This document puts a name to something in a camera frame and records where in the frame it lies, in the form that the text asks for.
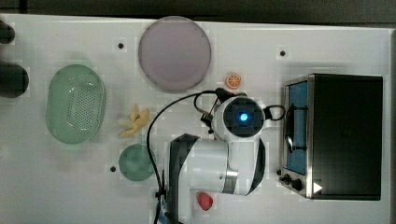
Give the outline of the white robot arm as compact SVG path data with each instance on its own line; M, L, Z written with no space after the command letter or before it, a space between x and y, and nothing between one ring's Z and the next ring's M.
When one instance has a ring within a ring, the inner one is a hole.
M170 224L192 224L194 191L249 195L262 182L262 131L270 109L246 96L231 97L210 121L214 137L184 133L171 141L164 158L163 214Z

